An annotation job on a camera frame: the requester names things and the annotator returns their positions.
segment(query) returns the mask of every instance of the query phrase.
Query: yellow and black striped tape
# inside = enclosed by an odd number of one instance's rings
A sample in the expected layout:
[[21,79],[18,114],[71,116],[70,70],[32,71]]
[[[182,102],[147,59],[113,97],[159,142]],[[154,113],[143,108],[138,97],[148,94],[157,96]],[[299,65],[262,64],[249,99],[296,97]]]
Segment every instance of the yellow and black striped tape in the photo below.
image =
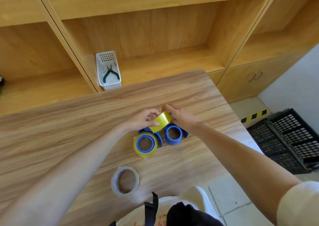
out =
[[248,122],[248,121],[250,121],[250,120],[252,120],[252,119],[258,118],[258,117],[260,117],[260,116],[262,116],[262,115],[265,115],[265,114],[267,114],[267,113],[270,113],[270,111],[269,111],[268,109],[266,109],[266,110],[264,110],[264,111],[262,111],[262,112],[260,112],[260,113],[255,113],[255,114],[253,114],[253,115],[251,115],[251,116],[248,116],[248,117],[246,117],[246,118],[243,118],[243,119],[241,120],[241,123]]

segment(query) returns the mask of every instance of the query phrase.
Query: forearm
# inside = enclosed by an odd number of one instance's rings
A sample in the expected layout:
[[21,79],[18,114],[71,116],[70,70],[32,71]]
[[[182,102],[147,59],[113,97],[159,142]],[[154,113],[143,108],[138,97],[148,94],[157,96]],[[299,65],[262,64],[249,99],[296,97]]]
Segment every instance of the forearm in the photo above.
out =
[[300,180],[268,157],[204,123],[194,126],[191,132],[207,145],[258,209],[276,224],[281,198]]
[[0,224],[57,225],[126,132],[118,125],[62,160],[4,211]]

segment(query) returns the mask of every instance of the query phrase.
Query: green plier handle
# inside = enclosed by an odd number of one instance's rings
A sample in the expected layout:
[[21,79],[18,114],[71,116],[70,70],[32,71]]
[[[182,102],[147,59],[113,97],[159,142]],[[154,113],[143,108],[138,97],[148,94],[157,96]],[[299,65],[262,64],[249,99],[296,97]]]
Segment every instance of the green plier handle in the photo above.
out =
[[120,76],[119,74],[117,74],[114,70],[112,70],[112,65],[111,65],[111,68],[109,68],[108,66],[107,67],[107,72],[105,74],[105,76],[103,77],[103,82],[106,83],[106,77],[112,73],[113,75],[116,75],[117,79],[119,80],[120,79]]

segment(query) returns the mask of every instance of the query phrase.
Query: wooden table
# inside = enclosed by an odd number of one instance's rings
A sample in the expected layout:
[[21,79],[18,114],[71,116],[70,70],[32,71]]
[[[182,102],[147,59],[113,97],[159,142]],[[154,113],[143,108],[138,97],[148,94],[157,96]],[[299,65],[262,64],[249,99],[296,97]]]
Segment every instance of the wooden table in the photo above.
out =
[[[228,103],[203,70],[173,75],[0,117],[0,209],[70,153],[142,108],[173,103],[238,141],[256,148]],[[133,149],[136,132],[124,136],[74,201],[61,225],[108,225],[159,197],[178,195],[225,173],[195,136],[176,146],[164,143],[154,156]],[[140,175],[137,191],[119,198],[111,177],[119,166]]]

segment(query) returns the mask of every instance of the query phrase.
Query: cabinet handle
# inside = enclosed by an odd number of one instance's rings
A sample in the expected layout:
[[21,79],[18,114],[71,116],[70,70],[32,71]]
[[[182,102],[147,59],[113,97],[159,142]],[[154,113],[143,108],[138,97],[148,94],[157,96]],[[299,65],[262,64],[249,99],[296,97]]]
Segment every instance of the cabinet handle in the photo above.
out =
[[257,76],[256,73],[254,73],[254,74],[255,74],[254,77],[253,77],[250,81],[248,81],[248,82],[251,82],[251,81]]
[[263,74],[264,74],[264,73],[261,71],[260,76],[258,76],[257,79],[255,79],[255,80],[258,80]]

